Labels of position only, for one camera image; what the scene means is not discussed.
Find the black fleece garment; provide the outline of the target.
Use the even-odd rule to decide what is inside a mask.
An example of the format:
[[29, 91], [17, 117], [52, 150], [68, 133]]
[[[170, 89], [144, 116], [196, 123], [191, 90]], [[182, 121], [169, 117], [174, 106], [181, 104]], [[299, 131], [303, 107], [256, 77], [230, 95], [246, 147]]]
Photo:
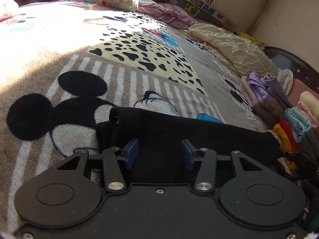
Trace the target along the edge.
[[195, 148], [212, 149], [229, 156], [240, 151], [257, 162], [270, 166], [281, 157], [279, 142], [270, 132], [217, 123], [209, 120], [176, 117], [130, 107], [114, 107], [109, 120], [98, 123], [96, 137], [100, 151], [123, 148], [138, 140], [138, 153], [132, 167], [120, 164], [127, 183], [190, 183], [189, 171], [182, 155], [182, 141]]

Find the purple folded clothes stack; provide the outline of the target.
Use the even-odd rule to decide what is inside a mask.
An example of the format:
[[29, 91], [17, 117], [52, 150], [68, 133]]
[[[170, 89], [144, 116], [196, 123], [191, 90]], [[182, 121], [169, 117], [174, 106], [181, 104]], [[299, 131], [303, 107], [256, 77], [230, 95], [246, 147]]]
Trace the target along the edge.
[[277, 77], [269, 72], [264, 77], [257, 72], [251, 72], [242, 76], [241, 80], [250, 107], [269, 127], [274, 127], [284, 117], [284, 111], [292, 108]]

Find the colourful folded clothes pile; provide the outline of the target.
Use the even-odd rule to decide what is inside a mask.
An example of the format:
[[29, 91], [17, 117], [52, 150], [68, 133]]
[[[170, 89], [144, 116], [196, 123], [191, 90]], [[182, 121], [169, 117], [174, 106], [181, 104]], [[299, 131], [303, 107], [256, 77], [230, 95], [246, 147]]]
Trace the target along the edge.
[[272, 132], [279, 140], [283, 157], [279, 162], [286, 172], [301, 179], [318, 175], [318, 100], [303, 92], [296, 105], [287, 107]]

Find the cream satin quilt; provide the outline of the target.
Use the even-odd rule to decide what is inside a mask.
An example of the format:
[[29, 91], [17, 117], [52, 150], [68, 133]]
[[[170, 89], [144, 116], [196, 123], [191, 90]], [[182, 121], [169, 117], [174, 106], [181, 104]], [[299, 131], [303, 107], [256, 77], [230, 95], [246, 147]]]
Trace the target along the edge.
[[252, 41], [237, 36], [215, 25], [198, 23], [186, 33], [217, 49], [232, 64], [233, 71], [239, 76], [252, 72], [264, 76], [267, 73], [277, 76], [279, 69], [266, 54]]

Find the Mickey Mouse plush blanket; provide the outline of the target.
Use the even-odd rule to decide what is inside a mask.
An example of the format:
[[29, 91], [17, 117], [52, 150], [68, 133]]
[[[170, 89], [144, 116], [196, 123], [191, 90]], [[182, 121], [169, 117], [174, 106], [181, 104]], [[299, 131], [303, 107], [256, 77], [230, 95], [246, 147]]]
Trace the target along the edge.
[[98, 150], [113, 106], [264, 132], [218, 51], [138, 12], [34, 3], [1, 22], [1, 230], [23, 182], [78, 149]]

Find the white floral cloth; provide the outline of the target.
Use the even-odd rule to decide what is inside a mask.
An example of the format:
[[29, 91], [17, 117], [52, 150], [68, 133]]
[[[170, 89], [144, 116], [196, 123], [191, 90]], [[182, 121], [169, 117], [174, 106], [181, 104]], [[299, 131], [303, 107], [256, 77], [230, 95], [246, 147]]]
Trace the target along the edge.
[[282, 88], [287, 96], [293, 85], [293, 80], [294, 80], [293, 72], [289, 69], [284, 69], [284, 70], [279, 69], [277, 80], [282, 85]]

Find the pink pillow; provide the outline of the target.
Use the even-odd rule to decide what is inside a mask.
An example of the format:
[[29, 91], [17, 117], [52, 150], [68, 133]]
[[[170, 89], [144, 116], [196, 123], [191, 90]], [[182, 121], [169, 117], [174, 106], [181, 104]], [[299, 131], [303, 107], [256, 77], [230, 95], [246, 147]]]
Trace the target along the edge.
[[299, 79], [293, 79], [292, 87], [290, 89], [290, 92], [288, 94], [288, 99], [290, 100], [291, 104], [293, 106], [296, 106], [299, 101], [299, 96], [304, 92], [308, 91], [311, 93], [311, 89], [307, 87], [306, 84], [304, 84]]

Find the yellow green plush toy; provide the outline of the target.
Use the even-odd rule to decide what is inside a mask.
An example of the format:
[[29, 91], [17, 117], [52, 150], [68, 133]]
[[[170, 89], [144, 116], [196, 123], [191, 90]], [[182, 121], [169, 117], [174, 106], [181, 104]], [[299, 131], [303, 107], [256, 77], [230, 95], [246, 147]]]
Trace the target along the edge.
[[265, 48], [266, 47], [266, 43], [264, 41], [262, 41], [261, 39], [256, 39], [252, 36], [249, 36], [247, 33], [241, 32], [241, 31], [236, 31], [235, 34], [237, 36], [240, 36], [242, 38], [248, 39], [250, 40], [252, 43], [254, 43], [255, 45], [257, 45], [259, 48]]

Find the dark wooden headboard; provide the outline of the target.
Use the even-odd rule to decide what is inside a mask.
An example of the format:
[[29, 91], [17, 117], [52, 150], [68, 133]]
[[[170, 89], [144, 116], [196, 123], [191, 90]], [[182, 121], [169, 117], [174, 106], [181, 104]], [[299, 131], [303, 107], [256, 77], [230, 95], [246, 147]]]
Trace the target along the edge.
[[318, 72], [306, 61], [284, 49], [266, 46], [264, 53], [281, 70], [289, 69], [296, 79], [318, 93]]

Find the pink crumpled quilt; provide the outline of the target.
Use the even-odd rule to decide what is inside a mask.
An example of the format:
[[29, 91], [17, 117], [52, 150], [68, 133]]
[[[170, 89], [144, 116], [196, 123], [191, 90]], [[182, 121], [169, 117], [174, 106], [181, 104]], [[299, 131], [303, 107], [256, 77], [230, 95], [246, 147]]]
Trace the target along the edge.
[[153, 0], [139, 0], [137, 11], [176, 29], [188, 29], [198, 23], [184, 9], [168, 3], [157, 3]]

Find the white printed bundle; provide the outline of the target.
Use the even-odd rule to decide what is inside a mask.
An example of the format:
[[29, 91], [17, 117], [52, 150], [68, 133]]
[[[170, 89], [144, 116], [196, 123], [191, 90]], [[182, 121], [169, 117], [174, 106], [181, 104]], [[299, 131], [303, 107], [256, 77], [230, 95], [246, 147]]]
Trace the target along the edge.
[[0, 22], [12, 18], [19, 5], [14, 0], [0, 0]]

